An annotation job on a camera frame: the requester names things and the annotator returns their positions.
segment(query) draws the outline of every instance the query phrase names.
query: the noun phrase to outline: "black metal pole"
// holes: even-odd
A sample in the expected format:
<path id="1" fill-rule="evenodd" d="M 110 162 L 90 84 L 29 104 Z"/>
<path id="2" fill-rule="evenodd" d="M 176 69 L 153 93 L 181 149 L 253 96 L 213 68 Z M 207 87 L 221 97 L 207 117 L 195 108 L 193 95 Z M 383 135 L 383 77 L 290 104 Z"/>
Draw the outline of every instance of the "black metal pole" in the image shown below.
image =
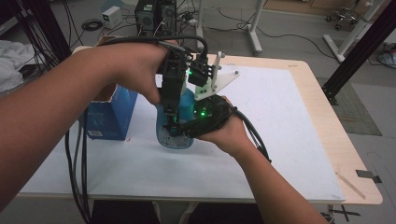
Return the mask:
<path id="1" fill-rule="evenodd" d="M 364 64 L 370 55 L 393 32 L 396 27 L 396 0 L 392 0 L 381 13 L 372 27 L 350 51 L 346 59 L 335 70 L 322 89 L 331 102 L 356 71 Z"/>

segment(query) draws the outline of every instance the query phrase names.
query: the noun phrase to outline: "floor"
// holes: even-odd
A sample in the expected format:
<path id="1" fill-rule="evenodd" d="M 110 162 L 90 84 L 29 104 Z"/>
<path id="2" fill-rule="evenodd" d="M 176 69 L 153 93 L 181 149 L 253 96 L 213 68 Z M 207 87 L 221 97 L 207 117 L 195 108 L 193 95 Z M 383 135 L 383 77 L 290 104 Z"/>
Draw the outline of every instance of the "floor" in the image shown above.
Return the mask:
<path id="1" fill-rule="evenodd" d="M 91 18 L 99 18 L 100 7 L 109 1 L 93 0 L 70 0 L 68 1 L 75 23 L 79 25 Z M 68 34 L 68 24 L 65 18 L 63 6 L 58 2 L 51 2 L 52 8 L 62 29 Z M 236 9 L 222 9 L 221 12 L 231 17 L 247 20 L 253 11 L 240 11 Z M 221 29 L 234 28 L 238 21 L 222 17 L 217 8 L 205 8 L 204 27 Z M 333 25 L 327 23 L 324 17 L 288 14 L 280 12 L 264 11 L 259 21 L 259 27 L 267 35 L 293 34 L 285 37 L 269 37 L 257 31 L 262 44 L 263 53 L 259 57 L 290 59 L 305 61 L 311 67 L 316 77 L 330 77 L 339 62 L 329 58 L 318 51 L 309 41 L 297 35 L 309 38 L 327 55 L 332 56 L 331 51 L 322 39 L 328 34 L 335 43 L 340 44 L 348 35 L 348 31 L 335 31 Z M 127 26 L 115 31 L 113 35 L 136 34 L 134 27 Z M 243 31 L 220 32 L 213 29 L 205 29 L 205 38 L 209 44 L 210 52 L 224 51 L 228 55 L 252 56 L 252 46 L 248 36 Z M 99 31 L 86 33 L 82 36 L 85 45 L 94 45 Z M 2 39 L 28 43 L 21 29 L 16 26 L 9 30 Z M 377 64 L 376 52 L 371 63 Z M 348 205 L 346 210 L 359 213 L 361 216 L 348 216 L 349 223 L 395 223 L 396 222 L 396 70 L 382 65 L 365 63 L 350 79 L 353 88 L 366 106 L 374 122 L 383 136 L 371 136 L 349 134 L 349 138 L 359 152 L 367 169 L 379 175 L 382 182 L 377 184 L 382 196 L 383 203 L 373 206 Z M 187 203 L 159 202 L 161 207 L 163 224 L 178 222 L 180 214 L 184 211 Z M 344 215 L 335 214 L 335 223 L 347 223 Z M 79 217 L 74 202 L 70 199 L 15 199 L 1 214 L 0 223 L 83 223 Z"/>

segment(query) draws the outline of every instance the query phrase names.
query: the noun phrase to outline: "white cloth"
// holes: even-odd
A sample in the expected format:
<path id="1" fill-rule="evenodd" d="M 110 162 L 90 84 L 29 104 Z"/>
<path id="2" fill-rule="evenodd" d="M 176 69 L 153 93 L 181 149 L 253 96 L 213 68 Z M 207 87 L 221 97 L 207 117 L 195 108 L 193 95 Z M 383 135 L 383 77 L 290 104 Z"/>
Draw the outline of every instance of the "white cloth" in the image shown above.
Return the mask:
<path id="1" fill-rule="evenodd" d="M 0 91 L 8 91 L 23 83 L 18 72 L 25 64 L 33 64 L 35 51 L 31 44 L 0 40 Z"/>

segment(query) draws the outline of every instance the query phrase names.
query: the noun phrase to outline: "gray carpet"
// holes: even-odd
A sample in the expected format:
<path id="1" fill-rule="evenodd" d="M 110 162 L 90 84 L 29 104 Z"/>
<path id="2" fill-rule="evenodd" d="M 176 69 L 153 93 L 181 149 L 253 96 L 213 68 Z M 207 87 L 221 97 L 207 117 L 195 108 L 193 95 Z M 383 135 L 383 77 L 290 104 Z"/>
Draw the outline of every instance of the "gray carpet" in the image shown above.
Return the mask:
<path id="1" fill-rule="evenodd" d="M 327 78 L 318 78 L 320 86 L 326 81 Z M 382 136 L 382 133 L 376 127 L 369 112 L 349 82 L 338 92 L 335 100 L 337 105 L 333 105 L 332 109 L 347 133 Z"/>

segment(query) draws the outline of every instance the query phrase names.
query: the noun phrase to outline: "cardboard box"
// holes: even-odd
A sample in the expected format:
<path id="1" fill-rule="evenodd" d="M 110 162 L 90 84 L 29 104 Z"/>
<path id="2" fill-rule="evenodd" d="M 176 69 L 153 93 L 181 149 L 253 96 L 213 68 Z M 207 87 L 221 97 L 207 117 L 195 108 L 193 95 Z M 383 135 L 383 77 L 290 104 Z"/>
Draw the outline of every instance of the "cardboard box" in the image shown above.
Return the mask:
<path id="1" fill-rule="evenodd" d="M 87 133 L 91 139 L 125 140 L 137 92 L 121 86 L 104 88 L 88 106 Z"/>

